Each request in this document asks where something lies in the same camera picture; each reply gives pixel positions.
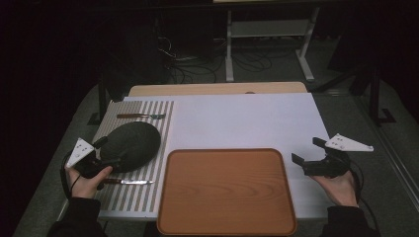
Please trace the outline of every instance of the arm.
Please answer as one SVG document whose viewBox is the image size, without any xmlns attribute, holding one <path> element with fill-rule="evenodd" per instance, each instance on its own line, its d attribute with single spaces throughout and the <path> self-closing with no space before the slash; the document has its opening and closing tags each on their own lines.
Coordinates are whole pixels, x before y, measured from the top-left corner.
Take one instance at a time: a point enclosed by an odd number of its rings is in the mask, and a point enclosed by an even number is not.
<svg viewBox="0 0 419 237">
<path fill-rule="evenodd" d="M 333 179 L 313 176 L 336 204 L 327 208 L 328 223 L 324 225 L 321 237 L 332 236 L 379 236 L 378 231 L 370 228 L 364 212 L 358 208 L 355 195 L 355 180 L 351 171 Z"/>
<path fill-rule="evenodd" d="M 112 172 L 112 167 L 102 170 L 96 177 L 85 179 L 70 168 L 70 181 L 73 184 L 72 198 L 62 220 L 55 222 L 47 234 L 48 237 L 67 236 L 106 236 L 97 222 L 101 204 L 93 199 L 98 185 Z"/>
</svg>

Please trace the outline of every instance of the orange tray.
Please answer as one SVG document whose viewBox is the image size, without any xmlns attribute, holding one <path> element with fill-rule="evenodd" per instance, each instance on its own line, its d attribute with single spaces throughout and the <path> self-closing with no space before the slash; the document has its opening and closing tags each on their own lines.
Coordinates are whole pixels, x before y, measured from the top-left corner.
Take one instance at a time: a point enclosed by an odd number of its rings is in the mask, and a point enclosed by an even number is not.
<svg viewBox="0 0 419 237">
<path fill-rule="evenodd" d="M 165 235 L 293 234 L 296 219 L 281 153 L 269 148 L 171 152 L 157 227 Z"/>
</svg>

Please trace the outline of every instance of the black sleeve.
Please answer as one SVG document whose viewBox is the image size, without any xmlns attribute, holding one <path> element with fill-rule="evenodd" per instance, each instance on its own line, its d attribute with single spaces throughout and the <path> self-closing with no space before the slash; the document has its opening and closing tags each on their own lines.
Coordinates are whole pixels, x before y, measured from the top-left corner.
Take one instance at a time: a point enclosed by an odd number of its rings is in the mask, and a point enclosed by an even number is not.
<svg viewBox="0 0 419 237">
<path fill-rule="evenodd" d="M 327 208 L 328 223 L 323 226 L 320 237 L 378 237 L 379 232 L 370 228 L 364 212 L 352 206 L 331 206 Z"/>
<path fill-rule="evenodd" d="M 106 236 L 97 221 L 100 206 L 100 202 L 96 199 L 71 198 L 64 217 L 50 227 L 47 236 Z"/>
</svg>

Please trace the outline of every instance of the white table surface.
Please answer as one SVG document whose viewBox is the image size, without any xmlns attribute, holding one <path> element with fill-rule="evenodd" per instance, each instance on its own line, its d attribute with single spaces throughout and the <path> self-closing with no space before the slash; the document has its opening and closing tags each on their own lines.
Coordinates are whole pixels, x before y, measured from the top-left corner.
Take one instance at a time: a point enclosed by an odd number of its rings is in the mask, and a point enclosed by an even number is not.
<svg viewBox="0 0 419 237">
<path fill-rule="evenodd" d="M 327 217 L 333 203 L 292 153 L 321 160 L 324 150 L 312 137 L 328 140 L 309 93 L 126 97 L 125 101 L 174 101 L 164 156 L 176 149 L 275 148 L 284 158 L 297 218 Z M 130 214 L 129 217 L 141 217 Z M 157 212 L 149 218 L 156 218 Z"/>
</svg>

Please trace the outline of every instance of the floor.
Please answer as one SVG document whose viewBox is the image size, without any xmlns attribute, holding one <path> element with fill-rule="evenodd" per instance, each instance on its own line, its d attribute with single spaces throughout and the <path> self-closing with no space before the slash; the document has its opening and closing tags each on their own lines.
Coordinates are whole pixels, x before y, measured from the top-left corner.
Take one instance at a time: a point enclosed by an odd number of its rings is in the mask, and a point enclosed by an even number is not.
<svg viewBox="0 0 419 237">
<path fill-rule="evenodd" d="M 297 63 L 294 50 L 301 39 L 252 39 L 235 43 L 233 67 L 235 82 L 301 81 L 308 90 L 317 88 L 341 73 L 328 70 L 327 64 L 337 39 L 314 39 L 307 52 L 307 61 L 315 80 L 307 82 Z M 222 40 L 214 41 L 214 59 L 182 55 L 174 61 L 168 83 L 224 83 L 225 67 Z M 419 127 L 403 108 L 397 93 L 381 83 L 379 105 L 389 109 L 395 123 L 376 126 L 368 116 L 369 92 L 354 97 L 348 89 L 350 78 L 324 93 L 313 94 L 316 105 L 330 136 L 345 134 L 375 147 L 375 152 L 351 153 L 365 176 L 363 197 L 371 206 L 382 236 L 416 236 L 419 232 Z M 93 138 L 97 125 L 88 124 L 92 114 L 99 111 L 98 88 L 85 96 L 70 126 L 57 147 L 32 201 L 14 236 L 45 236 L 64 205 L 57 170 L 63 155 L 74 146 L 77 137 Z M 361 204 L 370 225 L 373 216 Z M 318 236 L 325 220 L 299 220 L 294 236 Z M 111 220 L 107 223 L 109 236 L 142 236 L 145 223 Z"/>
</svg>

